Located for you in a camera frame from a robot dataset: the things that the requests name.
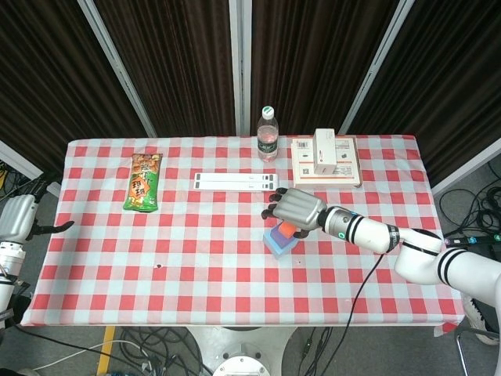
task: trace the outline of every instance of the orange block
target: orange block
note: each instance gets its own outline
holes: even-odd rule
[[[294,233],[296,232],[296,226],[288,223],[288,222],[282,222],[278,228],[279,232],[285,237],[286,239],[291,238]]]

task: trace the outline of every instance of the bottle label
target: bottle label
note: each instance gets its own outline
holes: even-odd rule
[[[263,153],[273,153],[278,146],[278,140],[276,140],[274,143],[263,143],[262,141],[258,140],[258,149],[262,151]]]

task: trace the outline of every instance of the table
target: table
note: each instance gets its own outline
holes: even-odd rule
[[[260,216],[270,193],[192,189],[198,172],[277,173],[290,186],[290,142],[281,136],[268,164],[254,137],[70,143],[56,225],[75,224],[52,235],[22,324],[345,324],[377,255],[319,230],[277,260],[262,243],[276,224]],[[375,220],[441,233],[416,140],[356,142],[362,186],[315,194]],[[122,209],[133,153],[164,155],[153,213]],[[364,287],[353,324],[459,323],[459,292],[406,283],[392,269],[397,254]]]

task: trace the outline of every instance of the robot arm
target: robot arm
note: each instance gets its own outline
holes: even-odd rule
[[[44,176],[34,180],[27,194],[10,198],[0,215],[0,341],[5,321],[12,317],[9,302],[23,265],[25,252],[23,244],[34,235],[60,233],[73,225],[73,221],[62,226],[39,226],[35,214],[38,203],[46,192],[51,179]]]
[[[402,242],[395,271],[414,284],[447,284],[486,304],[496,306],[496,281],[501,263],[460,248],[441,252],[442,240],[426,230],[399,229],[365,218],[345,208],[328,208],[321,199],[294,188],[279,188],[261,216],[274,217],[303,229],[322,231],[361,248],[382,254]]]

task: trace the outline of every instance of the snack bag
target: snack bag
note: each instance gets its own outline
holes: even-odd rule
[[[125,210],[154,212],[158,209],[157,187],[162,154],[133,154]]]

